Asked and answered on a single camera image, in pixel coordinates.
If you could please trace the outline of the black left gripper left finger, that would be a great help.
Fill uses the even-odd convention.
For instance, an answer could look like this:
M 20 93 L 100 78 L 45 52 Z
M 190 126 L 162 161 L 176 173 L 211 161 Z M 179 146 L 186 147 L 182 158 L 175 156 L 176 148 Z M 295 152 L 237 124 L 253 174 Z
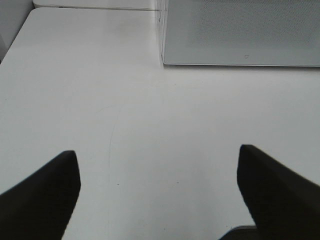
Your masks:
M 76 153 L 63 151 L 0 195 L 0 238 L 62 239 L 80 190 Z

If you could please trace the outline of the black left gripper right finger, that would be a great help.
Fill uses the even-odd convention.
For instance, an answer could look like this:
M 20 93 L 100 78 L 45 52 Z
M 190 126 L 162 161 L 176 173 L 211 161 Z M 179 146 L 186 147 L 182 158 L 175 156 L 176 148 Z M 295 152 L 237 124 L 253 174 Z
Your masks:
M 263 240 L 318 240 L 320 187 L 254 145 L 239 149 L 237 184 Z

